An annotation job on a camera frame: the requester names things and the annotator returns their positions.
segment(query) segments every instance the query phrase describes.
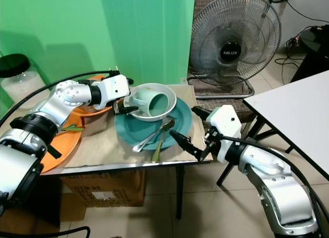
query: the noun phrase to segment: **teal mug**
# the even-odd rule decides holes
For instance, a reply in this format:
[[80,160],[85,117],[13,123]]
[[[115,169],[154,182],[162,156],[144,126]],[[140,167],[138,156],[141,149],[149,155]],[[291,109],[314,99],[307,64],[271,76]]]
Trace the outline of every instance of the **teal mug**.
[[149,87],[139,89],[132,102],[149,117],[162,115],[169,107],[168,96]]

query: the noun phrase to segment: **cardboard box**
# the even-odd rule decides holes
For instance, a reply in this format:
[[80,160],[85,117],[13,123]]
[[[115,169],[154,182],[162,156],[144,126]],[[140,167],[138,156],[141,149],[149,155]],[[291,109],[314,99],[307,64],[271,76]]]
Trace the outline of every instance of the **cardboard box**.
[[57,233],[60,228],[22,208],[6,210],[0,217],[0,231],[15,234]]
[[81,221],[84,219],[86,204],[74,193],[62,194],[61,198],[61,222]]
[[88,207],[143,206],[145,170],[61,177]]
[[[86,205],[73,193],[62,194],[60,221],[81,221],[84,219]],[[0,217],[0,231],[18,234],[56,233],[60,228],[34,213],[17,207],[6,210]]]

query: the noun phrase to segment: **fan logo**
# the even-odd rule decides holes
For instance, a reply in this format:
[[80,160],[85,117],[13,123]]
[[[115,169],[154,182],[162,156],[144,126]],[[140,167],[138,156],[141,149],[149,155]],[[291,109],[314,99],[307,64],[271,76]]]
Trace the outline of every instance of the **fan logo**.
[[223,54],[234,55],[237,54],[237,51],[224,51]]

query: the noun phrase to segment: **teal plate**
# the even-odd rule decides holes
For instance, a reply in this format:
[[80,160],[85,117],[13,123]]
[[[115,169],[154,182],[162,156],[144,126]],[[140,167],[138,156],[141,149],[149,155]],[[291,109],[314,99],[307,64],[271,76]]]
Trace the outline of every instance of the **teal plate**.
[[[192,112],[187,104],[180,98],[177,98],[175,108],[169,113],[169,116],[175,118],[175,125],[172,128],[177,132],[187,135],[192,126]],[[137,120],[132,115],[119,115],[115,117],[115,129],[119,137],[130,144],[132,147],[137,145],[139,142],[146,139],[150,134],[155,132],[161,126],[160,121],[146,122]],[[150,141],[145,145],[143,150],[155,150],[159,144],[161,132],[156,134]],[[169,132],[166,132],[164,137],[162,149],[171,147],[176,141],[171,137]]]

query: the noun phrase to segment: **white bowl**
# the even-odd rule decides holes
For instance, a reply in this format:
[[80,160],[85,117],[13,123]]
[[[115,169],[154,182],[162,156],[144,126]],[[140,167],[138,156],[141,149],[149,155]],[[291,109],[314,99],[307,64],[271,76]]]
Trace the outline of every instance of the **white bowl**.
[[125,107],[135,106],[133,104],[133,102],[131,101],[131,96],[135,95],[138,89],[145,88],[145,87],[149,87],[154,90],[167,94],[168,99],[169,99],[169,106],[168,106],[167,111],[164,112],[162,115],[158,115],[158,116],[146,116],[146,114],[144,114],[138,110],[133,111],[130,114],[133,117],[135,117],[136,119],[141,120],[141,121],[152,122],[152,121],[161,120],[163,117],[166,117],[173,110],[173,108],[176,106],[176,102],[177,102],[177,97],[176,97],[175,92],[173,90],[171,90],[169,87],[167,87],[166,85],[162,85],[162,84],[158,84],[158,83],[146,83],[146,84],[138,85],[131,90],[130,96],[127,96],[124,98],[123,104]]

